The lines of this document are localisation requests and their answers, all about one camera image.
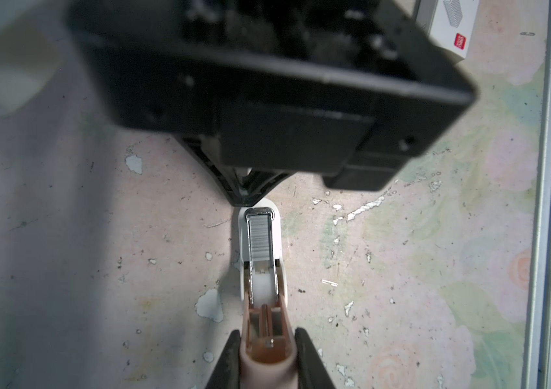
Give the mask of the pink stapler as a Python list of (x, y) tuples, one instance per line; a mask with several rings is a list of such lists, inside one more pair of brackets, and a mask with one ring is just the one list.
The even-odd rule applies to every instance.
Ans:
[(297, 388), (297, 346), (288, 317), (280, 211), (269, 199), (239, 210), (242, 388)]

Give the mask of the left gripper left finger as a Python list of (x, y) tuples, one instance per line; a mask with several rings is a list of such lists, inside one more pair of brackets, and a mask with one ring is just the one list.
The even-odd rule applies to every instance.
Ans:
[(223, 347), (205, 389), (241, 388), (240, 348), (241, 332), (234, 330)]

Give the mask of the white staple box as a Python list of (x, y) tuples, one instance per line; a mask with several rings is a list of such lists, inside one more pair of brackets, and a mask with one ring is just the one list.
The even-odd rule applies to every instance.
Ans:
[(479, 0), (418, 0), (413, 17), (418, 26), (453, 63), (467, 57)]

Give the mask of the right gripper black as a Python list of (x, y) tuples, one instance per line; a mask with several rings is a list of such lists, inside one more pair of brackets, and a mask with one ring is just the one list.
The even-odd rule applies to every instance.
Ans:
[(476, 100), (392, 1), (73, 1), (65, 21), (111, 120), (175, 135), (233, 207), (297, 172), (378, 191)]

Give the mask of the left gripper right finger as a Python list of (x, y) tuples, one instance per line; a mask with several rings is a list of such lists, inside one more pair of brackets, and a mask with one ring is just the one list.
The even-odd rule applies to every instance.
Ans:
[(302, 327), (295, 331), (299, 389), (335, 389), (309, 333)]

